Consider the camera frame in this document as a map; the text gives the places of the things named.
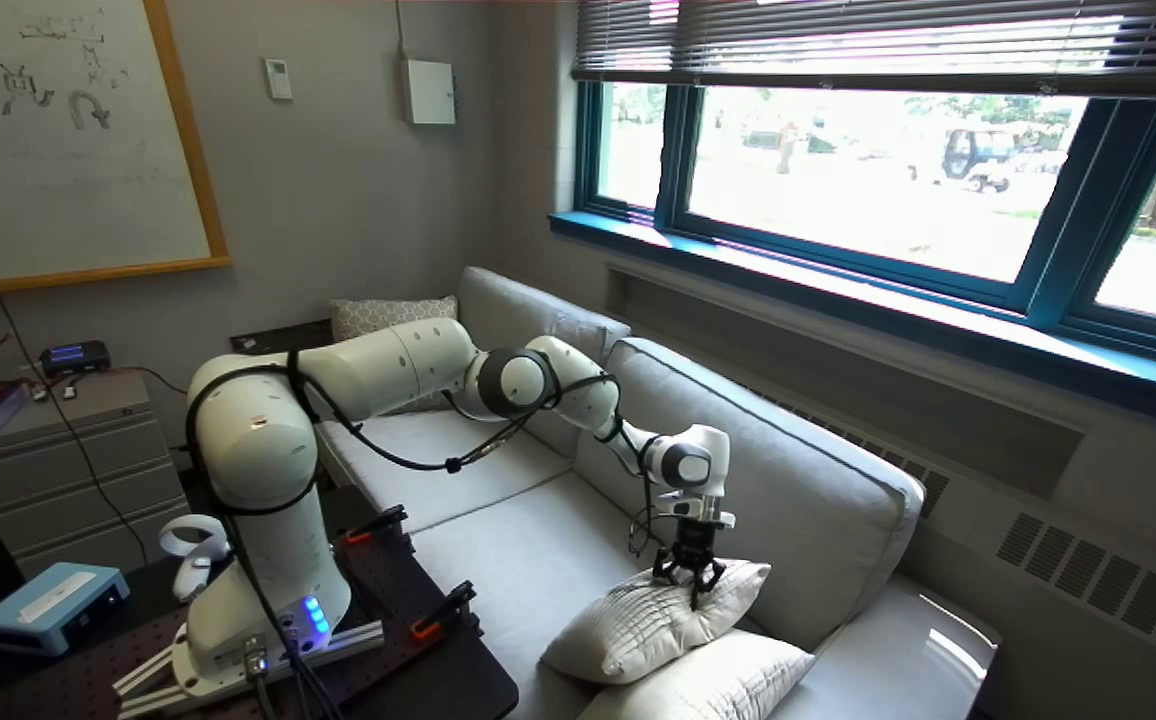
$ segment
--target couch armrest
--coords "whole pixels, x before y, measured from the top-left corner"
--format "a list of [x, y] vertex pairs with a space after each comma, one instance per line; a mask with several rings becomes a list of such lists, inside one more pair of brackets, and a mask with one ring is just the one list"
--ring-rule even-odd
[[910, 578], [817, 649], [776, 720], [962, 720], [994, 655], [994, 634]]

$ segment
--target throw pillow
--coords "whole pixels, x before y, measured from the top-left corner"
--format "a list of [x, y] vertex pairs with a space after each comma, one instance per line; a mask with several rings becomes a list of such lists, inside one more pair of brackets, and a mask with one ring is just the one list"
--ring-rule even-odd
[[639, 684], [602, 689], [581, 720], [763, 720], [808, 666], [808, 653], [734, 627]]
[[694, 644], [722, 634], [761, 597], [770, 562], [718, 561], [722, 577], [691, 607], [691, 586], [650, 585], [650, 572], [586, 604], [542, 664], [586, 684], [631, 684]]
[[454, 295], [435, 300], [331, 300], [331, 337], [365, 337], [409, 320], [454, 317]]

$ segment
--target gray wall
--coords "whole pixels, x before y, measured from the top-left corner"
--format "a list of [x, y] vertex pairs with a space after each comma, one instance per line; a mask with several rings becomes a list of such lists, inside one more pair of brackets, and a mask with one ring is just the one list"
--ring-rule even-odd
[[[100, 337], [117, 365], [186, 384], [233, 331], [323, 317], [331, 295], [433, 295], [482, 255], [494, 237], [492, 7], [404, 0], [409, 52], [452, 58], [460, 88], [460, 127], [418, 130], [400, 112], [392, 2], [171, 0], [167, 11], [233, 266], [8, 295], [34, 348]], [[290, 64], [297, 102], [264, 95], [259, 57]], [[181, 399], [156, 399], [181, 441]]]
[[[494, 35], [510, 41], [501, 57], [501, 109], [510, 109], [501, 142], [501, 266], [528, 275], [561, 295], [639, 311], [639, 295], [659, 289], [712, 303], [706, 320], [648, 309], [648, 331], [718, 337], [727, 320], [763, 320], [769, 331], [802, 337], [899, 371], [947, 384], [955, 391], [1021, 409], [1077, 426], [1085, 441], [1053, 492], [1021, 492], [993, 477], [947, 471], [933, 515], [925, 520], [905, 572], [947, 591], [1004, 632], [994, 664], [994, 715], [1064, 720], [1064, 715], [1156, 715], [1156, 632], [1122, 627], [1122, 616], [1091, 610], [1085, 601], [1001, 562], [994, 549], [1016, 510], [1031, 510], [1080, 538], [1156, 572], [1156, 420], [1085, 399], [1077, 391], [1021, 379], [962, 357], [862, 331], [795, 309], [763, 303], [694, 275], [622, 264], [591, 245], [561, 239], [542, 229], [553, 208], [569, 208], [572, 156], [572, 78], [569, 69], [572, 2], [494, 11]], [[701, 360], [741, 377], [744, 384], [783, 394], [790, 379], [786, 357], [756, 357], [744, 348], [689, 342]]]

